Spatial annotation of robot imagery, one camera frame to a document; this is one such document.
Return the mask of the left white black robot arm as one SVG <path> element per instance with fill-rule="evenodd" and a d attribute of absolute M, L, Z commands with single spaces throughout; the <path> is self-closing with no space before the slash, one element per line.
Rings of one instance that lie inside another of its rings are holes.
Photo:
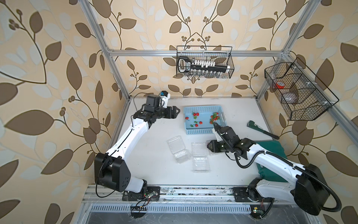
<path fill-rule="evenodd" d="M 118 192 L 143 193 L 146 189 L 145 180 L 131 175 L 125 160 L 156 120 L 175 119 L 179 113 L 180 109 L 176 106 L 150 109 L 143 105 L 134 113 L 130 126 L 118 141 L 106 153 L 96 155 L 95 184 Z"/>

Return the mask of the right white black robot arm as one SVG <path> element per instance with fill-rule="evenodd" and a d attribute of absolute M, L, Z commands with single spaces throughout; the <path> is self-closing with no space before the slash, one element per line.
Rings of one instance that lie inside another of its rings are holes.
<path fill-rule="evenodd" d="M 249 198 L 275 198 L 295 203 L 308 214 L 317 216 L 321 211 L 337 212 L 341 201 L 328 186 L 320 169 L 289 161 L 248 139 L 240 139 L 229 126 L 213 123 L 216 140 L 208 144 L 214 153 L 232 153 L 237 165 L 247 169 L 254 163 L 268 168 L 285 182 L 273 182 L 262 178 L 254 179 L 247 188 Z"/>

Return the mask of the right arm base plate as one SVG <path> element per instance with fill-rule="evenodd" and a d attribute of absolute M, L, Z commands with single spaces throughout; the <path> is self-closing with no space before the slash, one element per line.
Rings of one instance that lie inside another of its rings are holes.
<path fill-rule="evenodd" d="M 232 191 L 237 203 L 270 203 L 272 201 L 272 198 L 260 196 L 255 188 L 233 187 Z"/>

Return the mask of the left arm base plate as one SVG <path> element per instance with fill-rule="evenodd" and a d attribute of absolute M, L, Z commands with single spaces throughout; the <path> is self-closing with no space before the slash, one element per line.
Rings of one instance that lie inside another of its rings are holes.
<path fill-rule="evenodd" d="M 159 186 L 147 186 L 142 189 L 141 192 L 135 193 L 131 191 L 124 191 L 124 194 L 122 196 L 123 201 L 127 202 L 138 202 L 142 199 L 145 200 L 145 197 L 152 195 L 150 197 L 151 202 L 156 202 L 160 198 L 160 190 L 161 188 Z"/>

